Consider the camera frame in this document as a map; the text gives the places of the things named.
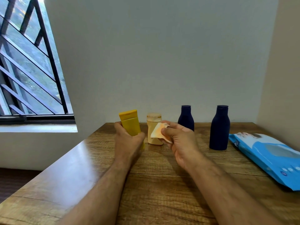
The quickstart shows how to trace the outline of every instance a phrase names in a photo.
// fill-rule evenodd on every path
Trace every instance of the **beige lotion bottle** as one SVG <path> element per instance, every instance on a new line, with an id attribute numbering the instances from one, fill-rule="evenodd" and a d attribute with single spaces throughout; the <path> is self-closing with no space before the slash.
<path id="1" fill-rule="evenodd" d="M 161 113 L 148 113 L 147 125 L 148 125 L 148 143 L 152 145 L 163 145 L 163 143 L 157 138 L 151 138 L 151 133 L 156 127 L 157 123 L 161 122 Z"/>

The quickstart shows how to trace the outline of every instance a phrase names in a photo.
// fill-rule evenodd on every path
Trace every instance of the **wood grain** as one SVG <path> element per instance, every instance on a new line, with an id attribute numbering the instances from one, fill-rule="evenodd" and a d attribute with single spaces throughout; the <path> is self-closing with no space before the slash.
<path id="1" fill-rule="evenodd" d="M 147 125 L 141 123 L 147 133 Z M 209 149 L 210 123 L 196 123 L 200 150 L 213 159 L 287 224 L 300 224 L 300 193 L 279 185 L 231 143 L 226 151 Z M 253 123 L 232 123 L 231 133 L 268 132 Z M 55 224 L 77 204 L 111 165 L 113 123 L 86 140 L 0 204 L 0 224 Z M 146 144 L 127 177 L 117 224 L 217 224 L 190 176 L 166 146 Z"/>

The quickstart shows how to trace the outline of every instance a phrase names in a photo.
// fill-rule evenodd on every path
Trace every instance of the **person's left hand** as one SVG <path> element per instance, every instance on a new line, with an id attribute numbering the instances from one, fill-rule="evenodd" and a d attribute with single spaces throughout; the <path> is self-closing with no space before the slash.
<path id="1" fill-rule="evenodd" d="M 119 163 L 126 168 L 130 168 L 134 159 L 139 154 L 141 145 L 145 139 L 145 134 L 140 132 L 136 136 L 130 136 L 122 123 L 115 122 L 117 134 L 115 136 L 115 163 Z"/>

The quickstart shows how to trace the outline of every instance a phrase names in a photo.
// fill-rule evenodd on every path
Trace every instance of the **floor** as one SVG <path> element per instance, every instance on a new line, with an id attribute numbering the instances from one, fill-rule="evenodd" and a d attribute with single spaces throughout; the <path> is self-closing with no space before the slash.
<path id="1" fill-rule="evenodd" d="M 41 171 L 0 168 L 0 203 L 39 173 Z"/>

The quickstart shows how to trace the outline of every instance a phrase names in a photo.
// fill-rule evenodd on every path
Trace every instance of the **blue and white package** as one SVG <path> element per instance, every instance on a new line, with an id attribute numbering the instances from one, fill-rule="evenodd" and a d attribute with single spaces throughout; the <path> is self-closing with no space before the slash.
<path id="1" fill-rule="evenodd" d="M 264 134 L 239 132 L 229 139 L 277 182 L 300 190 L 300 152 Z"/>

